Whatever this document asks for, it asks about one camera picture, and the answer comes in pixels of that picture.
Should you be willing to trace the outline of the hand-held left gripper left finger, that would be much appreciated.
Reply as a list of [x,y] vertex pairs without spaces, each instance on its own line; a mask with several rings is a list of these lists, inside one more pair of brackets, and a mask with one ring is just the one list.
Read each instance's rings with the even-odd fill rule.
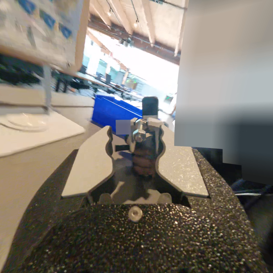
[[114,175],[111,126],[105,126],[80,146],[62,197],[85,196]]

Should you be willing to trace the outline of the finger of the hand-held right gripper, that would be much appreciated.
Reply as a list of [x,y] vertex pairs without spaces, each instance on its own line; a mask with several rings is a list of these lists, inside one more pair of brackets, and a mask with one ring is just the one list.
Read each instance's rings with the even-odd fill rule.
[[159,132],[162,125],[164,125],[164,123],[157,118],[147,118],[146,137],[155,136],[155,153],[158,153],[159,150]]
[[131,119],[131,125],[130,125],[130,133],[128,135],[128,145],[129,145],[129,151],[133,153],[135,151],[136,143],[138,142],[138,131],[135,126],[135,122],[137,121],[137,118]]

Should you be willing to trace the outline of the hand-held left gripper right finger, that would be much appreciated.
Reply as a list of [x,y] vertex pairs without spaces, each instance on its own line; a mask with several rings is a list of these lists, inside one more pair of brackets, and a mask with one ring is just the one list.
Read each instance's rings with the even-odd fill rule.
[[191,147],[175,146],[174,132],[162,125],[159,130],[158,175],[187,196],[209,197]]

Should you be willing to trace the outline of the steel hex bolt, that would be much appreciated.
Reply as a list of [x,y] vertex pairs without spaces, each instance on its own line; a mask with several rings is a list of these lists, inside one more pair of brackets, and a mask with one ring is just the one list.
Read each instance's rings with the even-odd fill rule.
[[134,129],[134,133],[146,133],[146,129],[147,129],[148,125],[147,125],[147,121],[144,119],[138,119],[135,121],[135,129]]

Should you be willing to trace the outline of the large blue plastic bin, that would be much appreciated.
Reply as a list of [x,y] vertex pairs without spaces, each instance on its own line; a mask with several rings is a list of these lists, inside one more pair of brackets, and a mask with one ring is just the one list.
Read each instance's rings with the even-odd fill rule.
[[112,96],[96,95],[92,121],[101,126],[111,126],[116,131],[116,120],[142,118],[142,110]]

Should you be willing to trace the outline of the person's right hand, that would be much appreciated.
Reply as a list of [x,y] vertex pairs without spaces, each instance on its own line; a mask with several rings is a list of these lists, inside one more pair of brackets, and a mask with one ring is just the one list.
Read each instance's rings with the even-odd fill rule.
[[134,172],[143,177],[154,177],[156,173],[156,151],[153,137],[144,142],[136,142],[132,153],[132,168]]

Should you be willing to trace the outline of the printed instruction sheet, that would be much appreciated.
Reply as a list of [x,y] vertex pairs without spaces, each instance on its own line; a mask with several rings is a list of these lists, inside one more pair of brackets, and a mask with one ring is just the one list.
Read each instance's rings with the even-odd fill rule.
[[1,0],[1,52],[77,70],[88,15],[89,1]]

